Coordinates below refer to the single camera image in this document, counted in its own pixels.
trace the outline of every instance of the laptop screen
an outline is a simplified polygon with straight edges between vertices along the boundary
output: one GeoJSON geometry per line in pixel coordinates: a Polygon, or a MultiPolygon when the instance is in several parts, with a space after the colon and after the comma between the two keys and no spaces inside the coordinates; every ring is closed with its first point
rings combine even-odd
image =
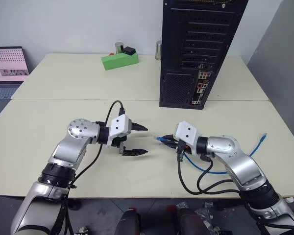
{"type": "Polygon", "coordinates": [[[24,81],[28,75],[22,47],[0,47],[0,82],[24,81]]]}

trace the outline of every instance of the table surface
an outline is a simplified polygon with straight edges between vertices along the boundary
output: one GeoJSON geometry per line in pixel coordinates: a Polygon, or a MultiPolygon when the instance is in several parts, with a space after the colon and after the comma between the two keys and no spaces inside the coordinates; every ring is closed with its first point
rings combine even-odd
{"type": "MultiPolygon", "coordinates": [[[[160,61],[105,71],[96,54],[48,54],[12,99],[159,100],[160,61]]],[[[268,100],[241,57],[226,57],[208,100],[268,100]]]]}
{"type": "MultiPolygon", "coordinates": [[[[0,195],[25,196],[49,156],[75,118],[103,121],[111,100],[11,100],[0,114],[0,195]]],[[[149,150],[137,157],[121,156],[113,147],[103,148],[98,162],[76,182],[71,197],[193,197],[179,182],[175,151],[154,136],[172,134],[186,120],[203,136],[234,136],[250,153],[264,132],[266,140],[254,155],[277,192],[294,196],[294,137],[269,101],[207,101],[205,109],[160,108],[157,101],[124,101],[127,115],[148,132],[135,132],[125,146],[149,150]]],[[[117,116],[118,108],[111,113],[117,116]]],[[[89,145],[78,171],[95,157],[99,145],[89,145]]],[[[198,159],[193,160],[207,167],[198,159]]],[[[213,170],[224,167],[214,160],[213,170]]],[[[182,175],[195,189],[200,172],[186,160],[182,175]]],[[[229,178],[207,175],[202,187],[229,178]]],[[[235,188],[231,183],[218,189],[235,188]]],[[[234,193],[201,197],[237,197],[234,193]]]]}

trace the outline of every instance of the laptop keyboard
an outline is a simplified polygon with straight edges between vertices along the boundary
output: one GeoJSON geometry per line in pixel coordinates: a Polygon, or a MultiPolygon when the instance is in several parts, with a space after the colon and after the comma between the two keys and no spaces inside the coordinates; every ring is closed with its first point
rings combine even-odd
{"type": "Polygon", "coordinates": [[[10,99],[14,92],[18,89],[15,87],[0,87],[0,99],[10,99]]]}

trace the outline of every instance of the computer tower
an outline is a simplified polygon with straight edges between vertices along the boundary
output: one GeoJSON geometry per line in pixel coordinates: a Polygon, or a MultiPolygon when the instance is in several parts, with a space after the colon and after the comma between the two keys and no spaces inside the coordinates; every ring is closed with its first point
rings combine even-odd
{"type": "Polygon", "coordinates": [[[203,109],[247,2],[164,0],[161,107],[203,109]]]}

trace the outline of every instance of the laptop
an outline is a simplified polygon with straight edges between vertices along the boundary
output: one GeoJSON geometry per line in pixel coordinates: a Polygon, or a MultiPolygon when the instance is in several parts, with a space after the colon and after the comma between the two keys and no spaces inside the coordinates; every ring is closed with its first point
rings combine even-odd
{"type": "Polygon", "coordinates": [[[28,75],[22,47],[0,47],[0,112],[28,75]]]}

